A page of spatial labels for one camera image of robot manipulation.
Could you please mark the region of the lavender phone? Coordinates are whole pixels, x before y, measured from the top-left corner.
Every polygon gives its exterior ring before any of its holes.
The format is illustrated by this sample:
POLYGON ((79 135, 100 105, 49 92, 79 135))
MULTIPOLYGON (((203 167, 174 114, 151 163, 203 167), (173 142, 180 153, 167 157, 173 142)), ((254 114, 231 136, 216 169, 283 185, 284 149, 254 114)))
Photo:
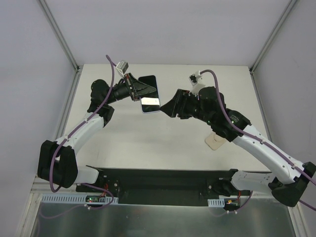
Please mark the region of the lavender phone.
POLYGON ((141 97, 141 110, 144 114, 155 113, 160 110, 160 100, 158 94, 157 80, 154 75, 140 77, 140 82, 147 84, 156 89, 155 92, 146 94, 141 97))

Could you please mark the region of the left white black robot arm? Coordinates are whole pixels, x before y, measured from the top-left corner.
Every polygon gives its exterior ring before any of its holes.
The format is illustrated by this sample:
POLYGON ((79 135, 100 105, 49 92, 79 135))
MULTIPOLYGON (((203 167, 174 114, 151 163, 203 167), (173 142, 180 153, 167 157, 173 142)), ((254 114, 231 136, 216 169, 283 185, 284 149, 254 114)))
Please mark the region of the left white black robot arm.
POLYGON ((87 183, 93 192, 101 191, 105 181, 99 177, 99 170, 88 165, 79 166, 76 155, 95 133, 109 123, 114 113, 110 104, 131 98, 146 107, 149 104, 144 99, 148 98, 153 101, 154 107, 160 107, 154 75, 136 79, 128 73, 115 85, 98 79, 91 85, 90 96, 87 113, 73 131, 55 141, 46 140, 41 145, 37 175, 51 185, 69 188, 75 183, 87 183))

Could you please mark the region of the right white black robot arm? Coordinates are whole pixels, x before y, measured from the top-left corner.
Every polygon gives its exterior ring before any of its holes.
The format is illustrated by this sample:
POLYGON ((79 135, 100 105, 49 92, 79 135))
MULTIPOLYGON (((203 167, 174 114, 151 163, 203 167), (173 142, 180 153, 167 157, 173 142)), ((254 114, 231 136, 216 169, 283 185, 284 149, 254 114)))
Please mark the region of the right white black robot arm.
POLYGON ((224 95, 215 87, 202 88, 197 95, 178 89, 173 98, 160 110, 171 118, 195 118, 209 125, 212 131, 243 148, 269 169, 268 173, 234 170, 231 178, 221 181, 223 195, 237 191, 256 191, 271 194, 277 201, 294 207, 310 182, 316 166, 302 163, 265 138, 240 112, 228 109, 224 95))

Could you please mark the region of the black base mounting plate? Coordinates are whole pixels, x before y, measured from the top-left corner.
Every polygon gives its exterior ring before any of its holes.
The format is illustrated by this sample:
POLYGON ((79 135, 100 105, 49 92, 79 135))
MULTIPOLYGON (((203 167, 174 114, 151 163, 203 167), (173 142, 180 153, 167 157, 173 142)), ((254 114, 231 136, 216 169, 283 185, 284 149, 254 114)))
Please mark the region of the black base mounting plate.
POLYGON ((230 170, 162 170, 100 168, 92 187, 78 185, 78 193, 97 193, 106 188, 120 204, 207 206, 219 196, 246 197, 250 190, 234 188, 230 170))

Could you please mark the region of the left aluminium frame post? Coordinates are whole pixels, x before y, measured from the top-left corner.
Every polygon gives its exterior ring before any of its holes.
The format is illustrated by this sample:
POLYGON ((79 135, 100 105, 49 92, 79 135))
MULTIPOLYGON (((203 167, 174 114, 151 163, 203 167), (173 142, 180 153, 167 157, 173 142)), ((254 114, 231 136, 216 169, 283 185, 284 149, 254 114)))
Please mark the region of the left aluminium frame post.
POLYGON ((44 16, 46 17, 57 41, 59 42, 65 56, 67 57, 68 61, 70 62, 72 68, 77 73, 80 70, 80 65, 77 63, 69 45, 64 38, 64 35, 47 3, 45 0, 37 0, 37 3, 41 10, 43 11, 44 16))

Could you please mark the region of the aluminium frame post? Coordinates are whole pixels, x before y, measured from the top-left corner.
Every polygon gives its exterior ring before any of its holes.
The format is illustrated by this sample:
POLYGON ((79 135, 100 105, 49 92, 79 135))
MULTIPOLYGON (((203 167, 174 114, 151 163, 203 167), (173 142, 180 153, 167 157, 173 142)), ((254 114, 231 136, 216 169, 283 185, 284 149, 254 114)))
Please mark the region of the aluminium frame post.
POLYGON ((289 18, 292 11, 295 9, 299 0, 290 0, 286 7, 284 8, 283 12, 281 13, 280 17, 278 18, 276 24, 274 25, 272 31, 270 32, 269 36, 267 37, 263 47, 261 48, 259 54, 257 55, 255 61, 253 62, 252 66, 249 68, 249 72, 251 75, 254 74, 260 63, 262 62, 265 55, 268 53, 268 50, 272 46, 273 42, 277 38, 279 32, 281 31, 282 27, 284 26, 285 22, 289 18))
POLYGON ((80 70, 80 65, 77 63, 69 45, 64 38, 64 35, 47 3, 45 0, 37 0, 37 3, 41 10, 43 11, 44 16, 46 17, 57 41, 59 42, 65 56, 67 57, 68 61, 70 62, 72 68, 77 73, 80 70))

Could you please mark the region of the right aluminium frame post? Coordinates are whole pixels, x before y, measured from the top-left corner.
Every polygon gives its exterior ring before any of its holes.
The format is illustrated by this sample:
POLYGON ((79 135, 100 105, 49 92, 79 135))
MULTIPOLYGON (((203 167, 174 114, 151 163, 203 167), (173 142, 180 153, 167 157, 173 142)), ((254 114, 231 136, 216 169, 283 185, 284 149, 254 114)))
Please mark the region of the right aluminium frame post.
POLYGON ((270 32, 269 36, 267 37, 263 47, 261 48, 259 54, 257 55, 255 61, 253 62, 252 66, 249 68, 249 72, 251 75, 254 74, 260 63, 262 62, 265 55, 268 53, 268 50, 272 46, 273 42, 277 38, 279 32, 281 31, 282 27, 284 26, 285 22, 289 18, 292 11, 295 9, 299 0, 290 0, 286 7, 284 8, 283 12, 281 13, 280 17, 278 18, 276 24, 274 25, 272 31, 270 32))

